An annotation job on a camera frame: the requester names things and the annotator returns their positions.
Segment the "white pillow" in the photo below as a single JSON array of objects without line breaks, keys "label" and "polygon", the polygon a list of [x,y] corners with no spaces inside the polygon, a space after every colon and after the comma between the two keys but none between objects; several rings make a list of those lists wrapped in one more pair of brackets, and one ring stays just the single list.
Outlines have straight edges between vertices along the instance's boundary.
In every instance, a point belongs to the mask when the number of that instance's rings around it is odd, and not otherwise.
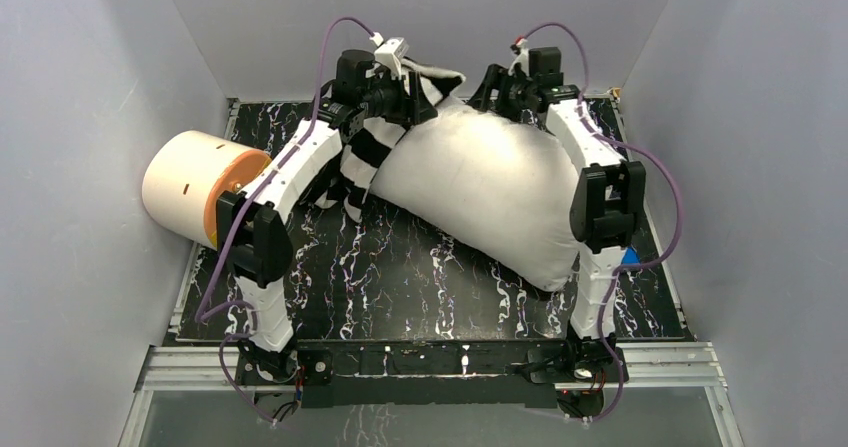
[{"label": "white pillow", "polygon": [[569,220],[578,179],[552,134],[452,98],[401,138],[370,192],[556,292],[578,257]]}]

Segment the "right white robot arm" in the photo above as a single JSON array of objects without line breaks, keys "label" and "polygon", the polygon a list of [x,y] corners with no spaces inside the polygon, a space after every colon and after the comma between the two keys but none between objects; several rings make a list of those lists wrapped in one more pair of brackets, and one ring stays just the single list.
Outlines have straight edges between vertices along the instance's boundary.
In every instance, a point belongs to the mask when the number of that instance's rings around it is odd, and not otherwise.
[{"label": "right white robot arm", "polygon": [[577,174],[569,212],[578,242],[580,270],[568,337],[565,372],[590,380],[603,366],[602,354],[615,346],[611,302],[618,269],[644,220],[646,170],[626,160],[597,129],[574,85],[564,81],[557,47],[511,48],[509,67],[490,65],[469,100],[478,111],[518,121],[534,112],[565,149]]}]

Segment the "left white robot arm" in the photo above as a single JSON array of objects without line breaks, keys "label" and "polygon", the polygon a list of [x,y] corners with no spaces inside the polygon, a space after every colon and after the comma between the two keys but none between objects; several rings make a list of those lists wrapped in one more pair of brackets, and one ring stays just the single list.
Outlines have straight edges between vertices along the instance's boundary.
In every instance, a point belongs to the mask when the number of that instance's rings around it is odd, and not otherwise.
[{"label": "left white robot arm", "polygon": [[264,350],[260,370],[275,383],[299,367],[282,280],[294,257],[286,222],[302,202],[340,204],[359,220],[372,182],[413,127],[463,82],[393,54],[346,50],[333,80],[320,85],[309,114],[279,154],[237,193],[217,199],[218,272],[228,270],[249,311],[244,337]]}]

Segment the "black white striped pillowcase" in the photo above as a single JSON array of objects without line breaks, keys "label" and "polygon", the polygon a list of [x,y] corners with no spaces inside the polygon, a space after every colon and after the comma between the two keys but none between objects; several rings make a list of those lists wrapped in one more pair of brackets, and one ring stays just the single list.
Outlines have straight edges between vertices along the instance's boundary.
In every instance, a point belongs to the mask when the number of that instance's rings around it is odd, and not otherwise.
[{"label": "black white striped pillowcase", "polygon": [[[459,71],[410,58],[402,59],[401,65],[404,73],[419,74],[424,94],[435,107],[444,103],[466,81],[466,76]],[[382,118],[365,120],[362,130],[323,169],[306,202],[322,209],[340,205],[353,221],[360,221],[380,167],[408,131],[407,127]]]}]

